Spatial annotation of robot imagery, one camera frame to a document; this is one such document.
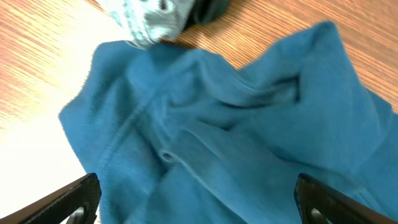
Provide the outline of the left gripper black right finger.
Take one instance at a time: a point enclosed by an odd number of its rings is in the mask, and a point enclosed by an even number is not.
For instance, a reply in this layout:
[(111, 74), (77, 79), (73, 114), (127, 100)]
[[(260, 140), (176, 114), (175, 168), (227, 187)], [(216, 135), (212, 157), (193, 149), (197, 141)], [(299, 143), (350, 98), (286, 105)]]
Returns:
[(298, 175), (295, 202), (303, 224), (397, 224), (310, 175)]

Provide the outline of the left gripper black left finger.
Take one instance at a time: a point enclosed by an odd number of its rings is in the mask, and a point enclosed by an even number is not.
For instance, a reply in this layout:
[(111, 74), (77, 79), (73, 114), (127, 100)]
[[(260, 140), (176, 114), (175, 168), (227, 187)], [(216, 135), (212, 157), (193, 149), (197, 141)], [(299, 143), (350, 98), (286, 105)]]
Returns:
[(86, 174), (46, 197), (4, 217), (1, 224), (94, 224), (101, 198), (95, 173)]

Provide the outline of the dark blue polo shirt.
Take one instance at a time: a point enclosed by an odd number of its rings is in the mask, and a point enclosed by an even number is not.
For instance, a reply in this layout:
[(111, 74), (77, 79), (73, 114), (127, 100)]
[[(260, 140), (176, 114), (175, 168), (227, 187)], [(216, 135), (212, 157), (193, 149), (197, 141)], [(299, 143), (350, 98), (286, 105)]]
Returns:
[(103, 223), (299, 223), (300, 173), (397, 218), (397, 115), (332, 22), (240, 70), (201, 49), (101, 44), (59, 118), (99, 178)]

